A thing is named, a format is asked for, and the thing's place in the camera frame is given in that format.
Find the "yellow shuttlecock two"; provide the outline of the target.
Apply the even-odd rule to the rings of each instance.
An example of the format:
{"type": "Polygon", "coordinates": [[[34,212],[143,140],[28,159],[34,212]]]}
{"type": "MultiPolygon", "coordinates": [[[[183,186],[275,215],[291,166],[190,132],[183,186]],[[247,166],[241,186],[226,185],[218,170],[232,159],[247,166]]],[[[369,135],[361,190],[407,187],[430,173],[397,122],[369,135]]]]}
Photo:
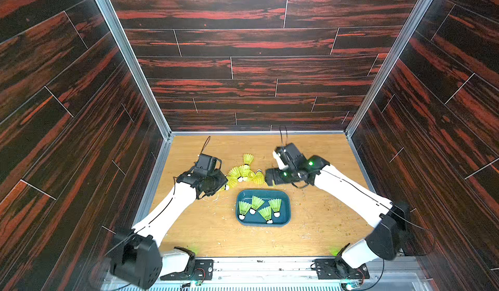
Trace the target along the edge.
{"type": "Polygon", "coordinates": [[[265,203],[265,201],[257,196],[252,196],[252,203],[250,207],[250,214],[255,214],[260,207],[265,203]]]}

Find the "yellow shuttlecock seven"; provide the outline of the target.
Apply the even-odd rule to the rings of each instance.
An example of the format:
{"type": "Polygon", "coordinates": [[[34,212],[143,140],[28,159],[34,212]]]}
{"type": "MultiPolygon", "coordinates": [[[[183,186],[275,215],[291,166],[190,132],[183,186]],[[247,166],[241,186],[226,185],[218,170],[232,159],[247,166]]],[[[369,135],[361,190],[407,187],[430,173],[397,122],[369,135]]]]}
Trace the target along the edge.
{"type": "Polygon", "coordinates": [[[229,171],[228,175],[229,175],[230,177],[232,177],[232,178],[235,178],[236,180],[239,180],[240,178],[242,178],[242,172],[241,172],[240,167],[239,167],[239,166],[235,166],[235,167],[233,167],[233,168],[229,171]]]}

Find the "yellow shuttlecock four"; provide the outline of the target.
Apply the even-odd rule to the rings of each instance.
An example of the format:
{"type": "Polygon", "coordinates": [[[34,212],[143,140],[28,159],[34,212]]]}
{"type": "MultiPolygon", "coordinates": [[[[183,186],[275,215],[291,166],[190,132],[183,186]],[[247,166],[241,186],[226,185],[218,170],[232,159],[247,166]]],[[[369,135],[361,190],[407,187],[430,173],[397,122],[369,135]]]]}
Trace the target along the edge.
{"type": "Polygon", "coordinates": [[[258,210],[258,213],[262,216],[267,224],[272,224],[272,209],[270,206],[264,207],[258,210]]]}

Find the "yellow shuttlecock three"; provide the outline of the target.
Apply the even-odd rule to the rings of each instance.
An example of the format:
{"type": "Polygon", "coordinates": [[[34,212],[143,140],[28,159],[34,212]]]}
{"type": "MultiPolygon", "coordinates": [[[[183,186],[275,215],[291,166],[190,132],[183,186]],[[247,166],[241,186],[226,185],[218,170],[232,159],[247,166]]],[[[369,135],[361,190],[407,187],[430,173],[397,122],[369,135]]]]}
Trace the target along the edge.
{"type": "Polygon", "coordinates": [[[246,215],[248,214],[249,210],[251,209],[252,205],[250,203],[247,203],[245,201],[239,201],[238,202],[238,208],[239,208],[239,219],[244,220],[246,215]]]}

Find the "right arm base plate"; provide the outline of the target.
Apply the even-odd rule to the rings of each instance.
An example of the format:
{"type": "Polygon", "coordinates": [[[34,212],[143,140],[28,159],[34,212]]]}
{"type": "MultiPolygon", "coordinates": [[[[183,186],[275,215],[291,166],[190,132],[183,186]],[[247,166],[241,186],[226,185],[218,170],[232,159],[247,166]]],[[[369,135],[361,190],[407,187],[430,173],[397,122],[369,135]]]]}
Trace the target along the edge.
{"type": "Polygon", "coordinates": [[[370,278],[366,264],[363,264],[359,268],[351,268],[344,261],[337,262],[336,259],[315,259],[311,265],[311,269],[316,271],[320,280],[365,280],[370,278]]]}

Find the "yellow shuttlecock six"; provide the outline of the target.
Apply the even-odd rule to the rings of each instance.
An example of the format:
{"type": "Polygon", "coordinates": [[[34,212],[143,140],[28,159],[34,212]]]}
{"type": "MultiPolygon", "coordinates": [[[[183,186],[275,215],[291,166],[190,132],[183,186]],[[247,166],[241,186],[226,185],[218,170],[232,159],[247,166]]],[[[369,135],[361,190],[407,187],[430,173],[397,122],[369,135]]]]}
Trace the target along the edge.
{"type": "Polygon", "coordinates": [[[257,170],[256,172],[253,172],[253,175],[251,177],[251,182],[255,183],[256,185],[264,185],[265,184],[265,175],[261,170],[257,170]]]}

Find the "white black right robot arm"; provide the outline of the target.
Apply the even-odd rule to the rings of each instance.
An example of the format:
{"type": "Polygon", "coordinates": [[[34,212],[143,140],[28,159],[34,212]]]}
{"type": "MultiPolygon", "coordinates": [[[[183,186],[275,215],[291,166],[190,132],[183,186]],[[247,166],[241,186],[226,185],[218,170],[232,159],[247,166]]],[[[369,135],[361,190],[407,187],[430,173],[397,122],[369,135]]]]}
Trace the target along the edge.
{"type": "Polygon", "coordinates": [[[377,258],[392,261],[396,257],[409,222],[406,205],[395,205],[363,188],[317,155],[306,159],[302,155],[287,157],[283,152],[274,152],[273,157],[278,167],[266,170],[267,184],[303,181],[313,185],[336,197],[373,227],[371,234],[340,251],[335,259],[338,270],[355,270],[377,258]]]}

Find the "yellow shuttlecock one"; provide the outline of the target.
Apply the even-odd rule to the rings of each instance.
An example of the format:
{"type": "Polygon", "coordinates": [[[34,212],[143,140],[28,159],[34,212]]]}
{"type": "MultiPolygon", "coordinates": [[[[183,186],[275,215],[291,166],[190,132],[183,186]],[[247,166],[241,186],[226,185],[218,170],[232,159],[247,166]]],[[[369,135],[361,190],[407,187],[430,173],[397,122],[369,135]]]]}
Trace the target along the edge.
{"type": "Polygon", "coordinates": [[[274,217],[279,218],[281,216],[282,199],[269,200],[268,204],[273,212],[274,217]]]}

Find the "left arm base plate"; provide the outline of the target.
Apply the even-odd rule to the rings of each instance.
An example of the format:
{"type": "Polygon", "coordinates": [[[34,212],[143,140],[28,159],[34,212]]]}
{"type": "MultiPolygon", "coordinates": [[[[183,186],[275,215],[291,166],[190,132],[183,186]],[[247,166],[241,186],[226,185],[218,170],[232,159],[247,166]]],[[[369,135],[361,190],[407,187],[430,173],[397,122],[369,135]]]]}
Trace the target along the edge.
{"type": "Polygon", "coordinates": [[[183,272],[166,274],[161,281],[211,281],[213,279],[214,260],[195,259],[183,272]]]}

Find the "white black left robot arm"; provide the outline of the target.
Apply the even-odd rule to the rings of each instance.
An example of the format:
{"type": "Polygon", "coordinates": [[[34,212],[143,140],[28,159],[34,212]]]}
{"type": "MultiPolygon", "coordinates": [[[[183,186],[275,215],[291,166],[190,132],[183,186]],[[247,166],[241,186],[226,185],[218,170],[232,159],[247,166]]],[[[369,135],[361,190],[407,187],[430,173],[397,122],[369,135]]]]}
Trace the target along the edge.
{"type": "Polygon", "coordinates": [[[148,289],[159,278],[188,279],[194,273],[196,254],[175,247],[161,254],[159,246],[169,229],[199,196],[212,196],[227,184],[227,177],[216,169],[211,174],[186,171],[158,206],[130,229],[120,229],[113,237],[110,256],[111,275],[148,289]]]}

